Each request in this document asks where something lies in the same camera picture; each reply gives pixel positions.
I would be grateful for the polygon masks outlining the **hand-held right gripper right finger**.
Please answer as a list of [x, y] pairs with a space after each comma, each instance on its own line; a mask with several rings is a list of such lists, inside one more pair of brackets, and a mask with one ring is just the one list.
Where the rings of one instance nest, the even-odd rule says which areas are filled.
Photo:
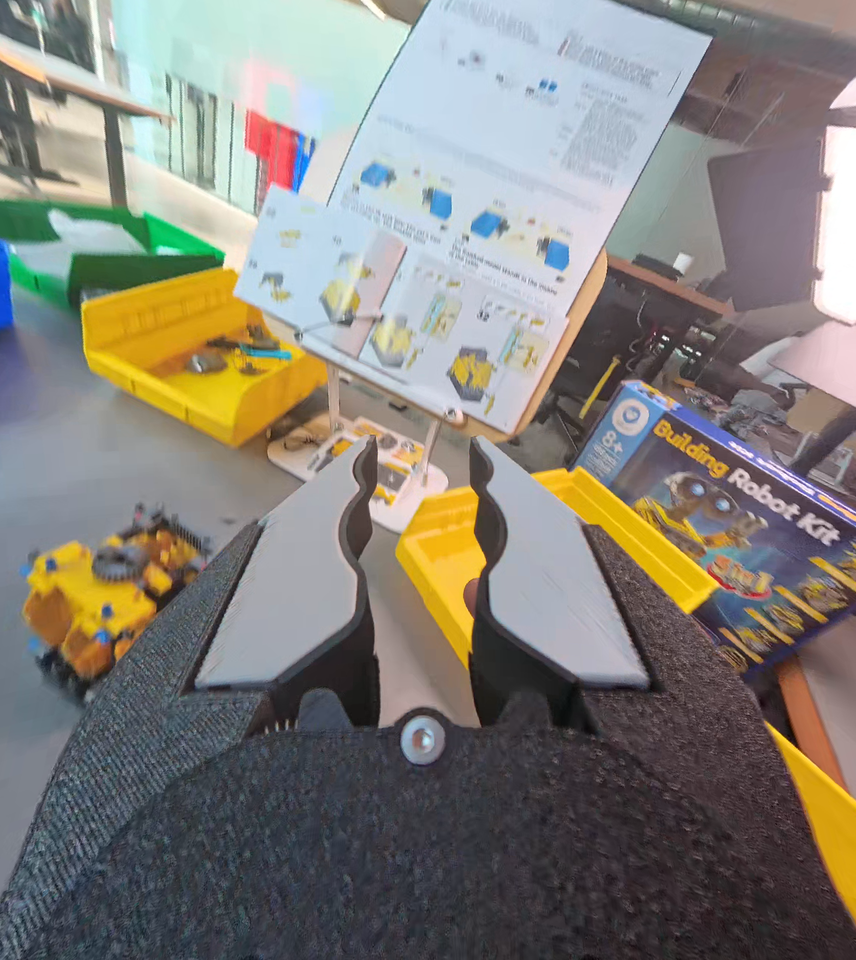
[[587, 691], [650, 692], [588, 524], [487, 438], [471, 439], [469, 476], [483, 556], [469, 653], [481, 725], [533, 694], [554, 726], [589, 728]]

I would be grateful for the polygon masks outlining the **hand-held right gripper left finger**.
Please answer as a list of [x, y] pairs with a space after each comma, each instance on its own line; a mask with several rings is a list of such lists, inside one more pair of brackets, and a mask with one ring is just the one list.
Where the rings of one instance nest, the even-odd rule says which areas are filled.
[[312, 690], [338, 696], [354, 727], [378, 725], [379, 663], [361, 564], [377, 487], [373, 437], [349, 445], [272, 510], [194, 671], [197, 693], [259, 693], [272, 723]]

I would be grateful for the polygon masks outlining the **yellow bin with large parts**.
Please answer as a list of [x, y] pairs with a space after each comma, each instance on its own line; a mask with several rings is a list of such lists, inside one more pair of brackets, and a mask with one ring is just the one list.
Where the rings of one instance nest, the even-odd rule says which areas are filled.
[[[81, 307], [91, 372], [135, 399], [236, 449], [263, 433], [325, 381], [323, 363], [292, 342], [290, 362], [206, 346], [221, 335], [265, 330], [263, 314], [235, 297], [234, 270], [212, 269], [91, 298]], [[228, 368], [195, 375], [190, 354], [218, 350]]]

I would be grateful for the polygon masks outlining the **yellow lego robot model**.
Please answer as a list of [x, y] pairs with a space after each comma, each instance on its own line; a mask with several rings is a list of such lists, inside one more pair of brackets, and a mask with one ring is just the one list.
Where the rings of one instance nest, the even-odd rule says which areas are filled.
[[150, 623], [205, 570], [213, 539], [142, 503], [101, 543], [73, 540], [29, 555], [22, 614], [40, 672], [90, 702]]

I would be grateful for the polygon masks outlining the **long black lego strip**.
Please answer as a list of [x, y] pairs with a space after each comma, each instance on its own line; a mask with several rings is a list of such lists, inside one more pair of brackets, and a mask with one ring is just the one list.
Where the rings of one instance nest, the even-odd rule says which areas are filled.
[[267, 356], [283, 352], [280, 342], [267, 334], [265, 330], [259, 328], [250, 328], [247, 331], [246, 339], [239, 340], [221, 335], [207, 340], [206, 346], [211, 349], [239, 351], [255, 356]]

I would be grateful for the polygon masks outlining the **yellow bin with small parts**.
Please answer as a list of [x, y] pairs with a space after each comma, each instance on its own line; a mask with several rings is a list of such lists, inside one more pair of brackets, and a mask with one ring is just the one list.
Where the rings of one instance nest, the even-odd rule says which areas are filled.
[[[533, 478], [583, 521], [608, 534], [686, 614], [718, 588], [706, 569], [583, 468], [547, 470]], [[469, 486], [426, 498], [396, 548], [398, 561], [464, 667], [474, 621], [462, 594], [484, 565], [474, 533], [478, 504]]]

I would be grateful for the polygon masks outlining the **yellow sticker sheet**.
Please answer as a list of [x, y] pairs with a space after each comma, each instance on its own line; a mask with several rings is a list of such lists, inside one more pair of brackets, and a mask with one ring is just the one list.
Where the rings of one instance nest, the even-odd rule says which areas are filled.
[[338, 456], [365, 437], [376, 440], [377, 485], [372, 503], [386, 509], [395, 507], [408, 493], [413, 474], [423, 456], [423, 445], [394, 430], [358, 417], [328, 438], [307, 462], [309, 474], [323, 471]]

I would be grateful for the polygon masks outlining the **blue robot kit box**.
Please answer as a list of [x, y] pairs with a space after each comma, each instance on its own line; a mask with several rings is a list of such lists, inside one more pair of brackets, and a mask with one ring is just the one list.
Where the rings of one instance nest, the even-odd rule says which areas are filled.
[[856, 613], [856, 510], [640, 380], [574, 465], [704, 571], [694, 617], [743, 675]]

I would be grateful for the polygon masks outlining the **clear plastic bag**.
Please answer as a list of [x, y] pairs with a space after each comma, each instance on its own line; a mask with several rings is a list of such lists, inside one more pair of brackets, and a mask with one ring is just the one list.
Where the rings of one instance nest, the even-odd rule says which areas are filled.
[[55, 232], [52, 241], [15, 241], [11, 254], [36, 273], [65, 280], [79, 255], [146, 256], [148, 248], [123, 226], [106, 221], [76, 219], [59, 209], [49, 211]]

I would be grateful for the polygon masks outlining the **black panel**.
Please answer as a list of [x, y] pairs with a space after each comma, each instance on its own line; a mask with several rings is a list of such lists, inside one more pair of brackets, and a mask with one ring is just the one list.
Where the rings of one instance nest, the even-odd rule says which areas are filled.
[[724, 274], [739, 313], [805, 302], [818, 278], [822, 138], [706, 164]]

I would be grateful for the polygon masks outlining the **white printed instruction sheet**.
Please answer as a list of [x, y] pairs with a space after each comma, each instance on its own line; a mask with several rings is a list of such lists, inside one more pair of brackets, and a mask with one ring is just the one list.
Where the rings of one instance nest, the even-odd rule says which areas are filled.
[[712, 40], [618, 2], [428, 2], [329, 202], [565, 314]]

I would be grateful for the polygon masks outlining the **wooden desk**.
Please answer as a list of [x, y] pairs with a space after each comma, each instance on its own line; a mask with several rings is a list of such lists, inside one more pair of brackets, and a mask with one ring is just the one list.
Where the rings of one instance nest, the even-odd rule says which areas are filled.
[[23, 83], [61, 91], [99, 106], [103, 113], [105, 151], [111, 204], [128, 207], [122, 143], [122, 115], [150, 118], [170, 126], [174, 118], [147, 105], [115, 84], [67, 60], [35, 49], [0, 33], [0, 69]]

